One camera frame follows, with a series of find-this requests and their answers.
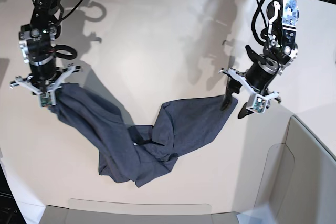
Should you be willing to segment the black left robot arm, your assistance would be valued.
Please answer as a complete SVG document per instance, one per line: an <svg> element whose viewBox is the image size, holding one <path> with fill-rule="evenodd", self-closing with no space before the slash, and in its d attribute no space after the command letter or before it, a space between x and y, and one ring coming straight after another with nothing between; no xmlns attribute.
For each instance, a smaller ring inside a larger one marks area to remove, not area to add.
<svg viewBox="0 0 336 224"><path fill-rule="evenodd" d="M245 88L248 101L238 114L242 119L253 113L262 114L270 107L271 101L281 102L279 92L270 91L269 86L277 75L291 65L298 54L295 42L296 25L299 18L298 0L260 0L251 21L255 41L263 46L258 54L245 47L252 65L245 72L233 68L221 69L228 82L221 110L233 104L233 94Z"/></svg>

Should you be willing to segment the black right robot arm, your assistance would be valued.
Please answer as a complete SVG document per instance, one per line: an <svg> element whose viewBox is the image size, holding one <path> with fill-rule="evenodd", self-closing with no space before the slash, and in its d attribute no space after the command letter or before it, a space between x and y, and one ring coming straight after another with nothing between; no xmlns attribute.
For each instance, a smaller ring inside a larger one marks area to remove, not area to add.
<svg viewBox="0 0 336 224"><path fill-rule="evenodd" d="M40 107L50 107L56 105L57 89L81 67L56 65L58 58L74 60L78 55L70 46L55 44L61 34L61 22L66 18L61 0L32 1L34 10L30 22L22 25L18 33L24 63L29 64L31 73L25 78L16 76L10 87L28 89L37 97Z"/></svg>

